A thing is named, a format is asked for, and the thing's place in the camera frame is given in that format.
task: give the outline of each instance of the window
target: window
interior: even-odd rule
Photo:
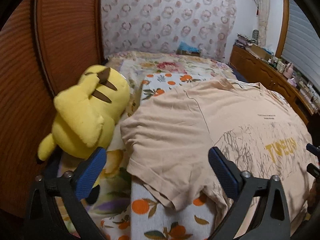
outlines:
[[[282,57],[320,90],[320,38],[293,0],[289,0],[289,25]]]

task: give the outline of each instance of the curtain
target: curtain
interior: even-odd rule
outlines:
[[[270,12],[270,0],[258,0],[259,4],[259,39],[258,44],[260,47],[266,45],[267,39],[267,25]]]
[[[101,0],[104,56],[173,53],[184,41],[223,61],[235,18],[235,0]]]

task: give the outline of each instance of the bolt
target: bolt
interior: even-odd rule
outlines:
[[[272,175],[272,179],[273,179],[274,181],[280,181],[280,178],[279,178],[278,175]]]
[[[248,171],[243,171],[243,172],[241,172],[241,175],[242,175],[243,177],[245,177],[245,178],[250,178],[250,177],[251,177],[251,173],[248,172]]]
[[[73,176],[73,172],[72,171],[66,171],[65,173],[63,173],[63,177],[65,178],[71,178]]]
[[[41,181],[42,179],[43,179],[43,177],[41,175],[38,175],[38,176],[35,177],[36,181]]]

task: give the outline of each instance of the pikachu plush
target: pikachu plush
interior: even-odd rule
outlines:
[[[130,97],[125,78],[102,65],[89,67],[77,85],[54,98],[57,110],[52,130],[39,145],[45,161],[58,145],[66,153],[87,159],[97,147],[107,148]]]

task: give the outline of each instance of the white wall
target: white wall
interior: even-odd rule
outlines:
[[[252,36],[252,31],[258,29],[257,6],[254,0],[236,0],[237,14],[235,24],[227,39],[225,50],[225,63],[230,60],[233,44],[237,34]]]
[[[270,0],[266,48],[276,52],[282,27],[283,0]]]

